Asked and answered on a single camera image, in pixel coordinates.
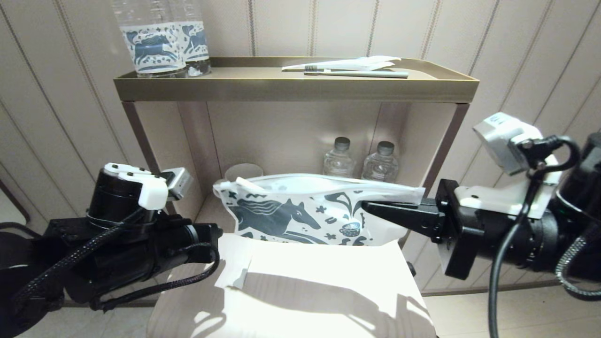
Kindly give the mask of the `white horse-print zip pouch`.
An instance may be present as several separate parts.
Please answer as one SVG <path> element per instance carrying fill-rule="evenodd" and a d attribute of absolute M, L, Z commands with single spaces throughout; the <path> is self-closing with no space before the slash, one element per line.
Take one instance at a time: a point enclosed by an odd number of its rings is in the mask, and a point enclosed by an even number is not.
<path fill-rule="evenodd" d="M 213 185 L 235 221 L 234 233 L 281 243 L 382 246 L 407 231 L 365 212 L 362 201 L 418 205 L 425 195 L 424 187 L 306 173 L 247 180 L 267 191 L 226 180 Z"/>

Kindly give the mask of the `small clear water bottle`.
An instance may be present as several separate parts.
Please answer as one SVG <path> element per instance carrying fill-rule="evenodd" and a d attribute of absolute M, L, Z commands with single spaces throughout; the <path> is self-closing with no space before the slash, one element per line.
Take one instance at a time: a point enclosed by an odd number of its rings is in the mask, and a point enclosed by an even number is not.
<path fill-rule="evenodd" d="M 350 156 L 350 139 L 337 137 L 333 149 L 324 155 L 323 175 L 352 178 L 354 177 L 355 160 Z"/>
<path fill-rule="evenodd" d="M 393 155 L 394 149 L 393 143 L 380 141 L 377 151 L 363 161 L 361 179 L 394 183 L 399 173 L 399 161 Z"/>

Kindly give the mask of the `white ribbed ceramic mug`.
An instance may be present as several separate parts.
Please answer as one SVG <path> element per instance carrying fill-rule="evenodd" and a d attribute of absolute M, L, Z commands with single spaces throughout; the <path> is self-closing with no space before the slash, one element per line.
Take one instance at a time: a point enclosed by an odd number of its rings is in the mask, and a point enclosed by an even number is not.
<path fill-rule="evenodd" d="M 255 163 L 238 163 L 227 169 L 223 174 L 223 178 L 227 181 L 234 182 L 239 177 L 242 179 L 251 179 L 263 175 L 264 170 Z"/>

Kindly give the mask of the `grey-green toothbrush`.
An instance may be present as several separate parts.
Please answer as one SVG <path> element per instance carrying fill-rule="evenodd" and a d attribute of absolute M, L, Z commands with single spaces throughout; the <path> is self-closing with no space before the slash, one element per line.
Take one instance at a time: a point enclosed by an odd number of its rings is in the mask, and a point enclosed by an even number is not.
<path fill-rule="evenodd" d="M 339 77 L 370 77 L 370 78 L 395 78 L 408 79 L 408 73 L 405 71 L 358 71 L 358 70 L 331 70 L 322 69 L 317 66 L 305 66 L 304 75 L 309 76 L 339 76 Z"/>

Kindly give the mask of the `beige open shelf cabinet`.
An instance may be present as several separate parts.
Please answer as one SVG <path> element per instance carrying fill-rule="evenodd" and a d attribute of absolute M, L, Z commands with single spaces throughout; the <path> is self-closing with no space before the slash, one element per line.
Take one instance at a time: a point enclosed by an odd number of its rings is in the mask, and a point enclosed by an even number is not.
<path fill-rule="evenodd" d="M 186 168 L 193 184 L 167 203 L 169 214 L 232 231 L 233 220 L 213 196 L 227 169 L 253 163 L 264 174 L 322 173 L 336 137 L 348 137 L 362 163 L 378 143 L 395 144 L 397 183 L 436 188 L 468 104 L 419 102 L 124 102 L 152 171 Z"/>

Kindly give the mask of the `white paper wrapper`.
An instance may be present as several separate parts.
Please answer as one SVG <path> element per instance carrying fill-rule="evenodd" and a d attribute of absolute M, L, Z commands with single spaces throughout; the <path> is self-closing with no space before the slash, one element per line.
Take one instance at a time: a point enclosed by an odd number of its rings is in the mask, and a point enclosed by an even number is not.
<path fill-rule="evenodd" d="M 402 61 L 402 58 L 382 55 L 363 56 L 356 59 L 321 62 L 314 61 L 284 66 L 281 68 L 281 71 L 304 71 L 306 67 L 315 67 L 317 70 L 372 71 L 393 66 L 395 61 Z"/>

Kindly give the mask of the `brass coloured tray shelf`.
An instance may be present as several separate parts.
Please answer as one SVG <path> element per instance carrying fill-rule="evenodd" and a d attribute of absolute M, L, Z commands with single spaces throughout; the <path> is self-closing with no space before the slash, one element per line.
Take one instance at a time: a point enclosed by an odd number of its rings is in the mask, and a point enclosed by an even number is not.
<path fill-rule="evenodd" d="M 433 62 L 403 58 L 393 70 L 407 79 L 304 75 L 284 66 L 322 62 L 304 57 L 215 57 L 212 71 L 192 78 L 114 79 L 123 102 L 363 102 L 471 103 L 479 80 Z"/>

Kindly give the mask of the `large bottle horse print label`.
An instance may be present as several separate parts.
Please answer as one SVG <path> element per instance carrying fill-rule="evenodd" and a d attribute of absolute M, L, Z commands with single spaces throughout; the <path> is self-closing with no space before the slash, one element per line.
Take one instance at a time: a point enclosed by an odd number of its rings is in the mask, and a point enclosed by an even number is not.
<path fill-rule="evenodd" d="M 211 72 L 210 56 L 200 0 L 168 0 L 178 32 L 179 51 L 186 62 L 187 77 Z"/>
<path fill-rule="evenodd" d="M 183 77 L 186 63 L 169 0 L 110 0 L 138 77 Z"/>

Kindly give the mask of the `white dark-framed wall panel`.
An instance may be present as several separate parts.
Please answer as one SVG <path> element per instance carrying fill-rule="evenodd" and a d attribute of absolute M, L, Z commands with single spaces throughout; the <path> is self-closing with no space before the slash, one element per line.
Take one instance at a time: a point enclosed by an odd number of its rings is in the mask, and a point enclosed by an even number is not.
<path fill-rule="evenodd" d="M 0 223 L 27 225 L 30 220 L 28 212 L 0 180 Z"/>

